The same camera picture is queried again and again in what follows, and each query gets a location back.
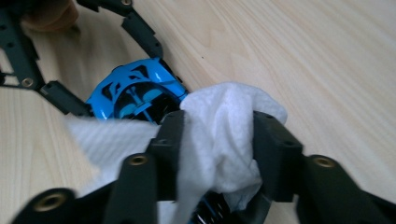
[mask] white tissue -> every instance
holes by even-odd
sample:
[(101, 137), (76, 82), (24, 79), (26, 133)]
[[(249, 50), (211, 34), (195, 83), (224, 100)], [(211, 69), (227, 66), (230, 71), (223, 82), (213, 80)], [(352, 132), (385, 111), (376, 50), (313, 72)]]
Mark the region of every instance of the white tissue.
[[(191, 212), (208, 191), (224, 193), (231, 209), (243, 209), (260, 187), (252, 159), (253, 110), (282, 123), (287, 113), (266, 92), (228, 82), (189, 94), (177, 174), (177, 203), (160, 203), (162, 224), (188, 223)], [(71, 119), (68, 122), (89, 161), (101, 174), (83, 190), (87, 193), (114, 180), (122, 160), (143, 152), (158, 126), (136, 120)]]

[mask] wood grain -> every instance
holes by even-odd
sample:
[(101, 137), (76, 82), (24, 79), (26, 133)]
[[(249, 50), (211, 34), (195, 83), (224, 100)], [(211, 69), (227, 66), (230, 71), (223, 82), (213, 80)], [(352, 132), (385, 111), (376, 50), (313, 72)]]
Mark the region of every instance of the wood grain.
[[(191, 91), (239, 81), (289, 111), (305, 154), (340, 161), (365, 190), (396, 203), (396, 2), (134, 1)], [(78, 8), (80, 33), (28, 32), (46, 80), (82, 99), (117, 65), (147, 57), (121, 17)], [(63, 115), (29, 91), (0, 90), (0, 223), (38, 192), (79, 189), (94, 169)], [(276, 204), (266, 223), (296, 223)]]

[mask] blue plastic part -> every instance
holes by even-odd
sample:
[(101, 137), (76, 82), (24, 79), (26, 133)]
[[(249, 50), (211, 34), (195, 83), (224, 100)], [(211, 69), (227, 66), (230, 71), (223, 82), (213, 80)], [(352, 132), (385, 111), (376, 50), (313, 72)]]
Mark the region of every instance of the blue plastic part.
[(178, 110), (188, 92), (165, 66), (160, 58), (151, 58), (116, 67), (87, 101), (94, 116), (159, 123)]

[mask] wooden surface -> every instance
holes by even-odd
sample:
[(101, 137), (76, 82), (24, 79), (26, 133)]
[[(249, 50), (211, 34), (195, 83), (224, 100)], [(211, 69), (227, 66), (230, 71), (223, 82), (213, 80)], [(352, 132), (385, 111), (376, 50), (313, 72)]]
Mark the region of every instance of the wooden surface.
[[(396, 2), (134, 1), (191, 91), (222, 81), (262, 88), (289, 111), (304, 153), (340, 161), (396, 203)], [(46, 80), (82, 99), (117, 65), (145, 58), (121, 18), (78, 8), (80, 33), (29, 32)], [(64, 116), (30, 91), (0, 90), (0, 223), (38, 192), (95, 173)], [(266, 223), (296, 223), (275, 204)]]

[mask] hand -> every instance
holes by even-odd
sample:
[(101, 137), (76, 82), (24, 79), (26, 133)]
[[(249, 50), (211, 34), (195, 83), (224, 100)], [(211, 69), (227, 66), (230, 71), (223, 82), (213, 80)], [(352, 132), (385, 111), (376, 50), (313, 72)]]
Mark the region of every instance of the hand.
[(23, 16), (23, 23), (37, 31), (61, 32), (73, 26), (78, 18), (72, 0), (41, 0), (35, 10)]

